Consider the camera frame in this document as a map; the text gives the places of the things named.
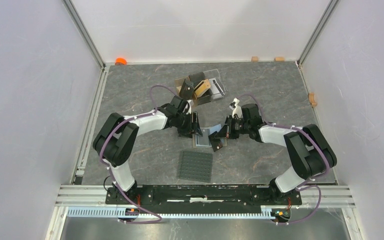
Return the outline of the grey blue card holder wallet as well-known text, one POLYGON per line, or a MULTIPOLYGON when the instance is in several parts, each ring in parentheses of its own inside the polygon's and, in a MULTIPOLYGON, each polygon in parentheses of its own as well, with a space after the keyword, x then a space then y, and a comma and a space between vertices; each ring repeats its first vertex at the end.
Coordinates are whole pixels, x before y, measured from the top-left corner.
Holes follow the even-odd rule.
POLYGON ((192 147, 193 148, 211 148, 210 135, 220 131, 222 128, 221 124, 217 124, 210 127, 201 127, 201 135, 192 136, 192 147))

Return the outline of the clear card stand tray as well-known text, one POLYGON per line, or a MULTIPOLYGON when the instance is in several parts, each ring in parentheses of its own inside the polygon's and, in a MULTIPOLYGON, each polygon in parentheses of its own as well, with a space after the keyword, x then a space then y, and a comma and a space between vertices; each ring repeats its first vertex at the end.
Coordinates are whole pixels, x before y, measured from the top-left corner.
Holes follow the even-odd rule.
POLYGON ((206 70, 203 73, 210 82, 211 101, 218 101, 224 98, 227 95, 227 89, 222 81, 219 70, 206 70))

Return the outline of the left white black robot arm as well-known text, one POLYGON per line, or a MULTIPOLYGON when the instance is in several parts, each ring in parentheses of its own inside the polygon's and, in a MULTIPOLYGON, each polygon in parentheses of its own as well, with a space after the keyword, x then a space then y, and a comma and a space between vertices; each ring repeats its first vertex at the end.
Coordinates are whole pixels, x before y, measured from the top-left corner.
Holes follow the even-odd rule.
POLYGON ((137 183, 134 179, 128 159, 131 156, 137 137, 169 128, 176 128, 181 137, 202 136, 199 115, 192 111, 190 100, 174 96, 171 102, 138 115, 109 115, 92 147, 97 152, 118 189, 118 197, 125 204, 133 203, 137 198, 137 183))

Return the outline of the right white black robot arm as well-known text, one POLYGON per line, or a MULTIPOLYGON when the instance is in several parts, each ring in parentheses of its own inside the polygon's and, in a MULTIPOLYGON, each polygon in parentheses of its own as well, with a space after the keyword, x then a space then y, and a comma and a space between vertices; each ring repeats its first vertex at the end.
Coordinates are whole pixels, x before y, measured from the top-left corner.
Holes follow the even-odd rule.
POLYGON ((215 139, 234 140, 248 135, 256 142, 287 149, 291 167, 269 184, 268 196, 273 203, 282 204, 290 192, 336 166, 337 157, 317 125, 296 127, 265 122, 255 103, 232 103, 230 107, 232 114, 226 117, 221 130, 213 134, 215 139))

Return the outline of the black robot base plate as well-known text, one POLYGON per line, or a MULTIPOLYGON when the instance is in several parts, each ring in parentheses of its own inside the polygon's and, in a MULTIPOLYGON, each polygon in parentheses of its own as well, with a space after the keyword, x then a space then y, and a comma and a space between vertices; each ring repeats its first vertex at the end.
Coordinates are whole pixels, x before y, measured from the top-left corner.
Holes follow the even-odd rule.
POLYGON ((257 214, 262 206, 300 206, 300 193, 275 193, 268 185, 195 184, 138 185, 126 193, 107 189, 107 205, 127 205, 130 201, 156 214, 257 214))

